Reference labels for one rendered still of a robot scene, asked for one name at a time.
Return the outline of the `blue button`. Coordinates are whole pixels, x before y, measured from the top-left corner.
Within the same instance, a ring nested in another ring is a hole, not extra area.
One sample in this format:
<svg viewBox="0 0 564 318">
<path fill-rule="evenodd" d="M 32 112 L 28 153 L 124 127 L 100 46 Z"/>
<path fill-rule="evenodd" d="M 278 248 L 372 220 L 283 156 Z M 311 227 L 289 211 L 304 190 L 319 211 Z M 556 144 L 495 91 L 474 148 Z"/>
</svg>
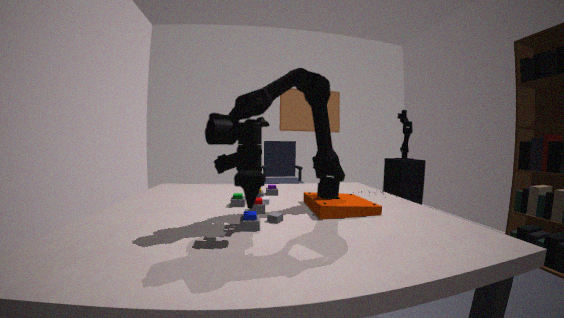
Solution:
<svg viewBox="0 0 564 318">
<path fill-rule="evenodd" d="M 244 211 L 240 218 L 240 232 L 261 231 L 259 215 L 256 211 Z"/>
</svg>

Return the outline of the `purple button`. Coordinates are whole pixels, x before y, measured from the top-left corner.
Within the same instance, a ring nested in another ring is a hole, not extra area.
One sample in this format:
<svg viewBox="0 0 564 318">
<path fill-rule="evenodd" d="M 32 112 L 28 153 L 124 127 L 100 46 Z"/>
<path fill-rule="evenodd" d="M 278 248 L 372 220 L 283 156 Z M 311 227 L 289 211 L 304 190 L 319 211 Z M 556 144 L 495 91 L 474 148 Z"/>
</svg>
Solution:
<svg viewBox="0 0 564 318">
<path fill-rule="evenodd" d="M 268 185 L 268 187 L 266 187 L 266 195 L 278 196 L 278 188 L 276 187 L 276 185 Z"/>
</svg>

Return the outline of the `red button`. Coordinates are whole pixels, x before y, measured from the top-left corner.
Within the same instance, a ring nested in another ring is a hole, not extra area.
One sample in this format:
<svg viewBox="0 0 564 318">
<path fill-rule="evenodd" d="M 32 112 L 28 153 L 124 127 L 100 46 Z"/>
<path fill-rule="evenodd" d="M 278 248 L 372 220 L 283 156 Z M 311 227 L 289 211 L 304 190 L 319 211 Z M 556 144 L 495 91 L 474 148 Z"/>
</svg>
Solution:
<svg viewBox="0 0 564 318">
<path fill-rule="evenodd" d="M 256 211 L 256 213 L 265 213 L 265 203 L 262 198 L 256 198 L 250 211 Z"/>
</svg>

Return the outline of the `green button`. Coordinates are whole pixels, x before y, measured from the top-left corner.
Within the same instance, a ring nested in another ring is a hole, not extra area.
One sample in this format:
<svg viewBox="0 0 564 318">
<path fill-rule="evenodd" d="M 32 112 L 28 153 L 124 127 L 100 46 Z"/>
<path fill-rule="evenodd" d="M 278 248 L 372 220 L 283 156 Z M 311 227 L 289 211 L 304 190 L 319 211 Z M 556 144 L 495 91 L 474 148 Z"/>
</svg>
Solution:
<svg viewBox="0 0 564 318">
<path fill-rule="evenodd" d="M 240 193 L 234 193 L 230 199 L 230 207 L 245 207 L 246 197 Z"/>
</svg>

